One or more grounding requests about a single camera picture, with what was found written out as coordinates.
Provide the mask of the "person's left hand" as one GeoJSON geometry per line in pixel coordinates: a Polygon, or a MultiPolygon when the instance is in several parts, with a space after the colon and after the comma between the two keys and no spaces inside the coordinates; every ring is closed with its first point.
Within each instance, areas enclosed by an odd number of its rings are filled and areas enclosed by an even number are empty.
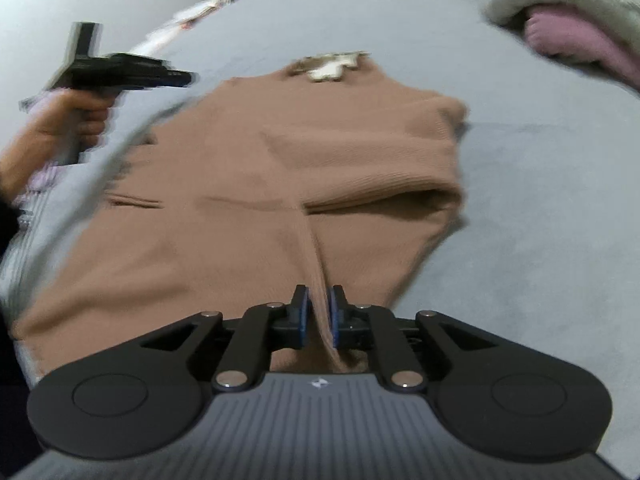
{"type": "Polygon", "coordinates": [[[82,90],[58,89],[46,96],[1,152],[1,197],[14,202],[69,134],[84,148],[98,144],[115,102],[114,94],[82,90]]]}

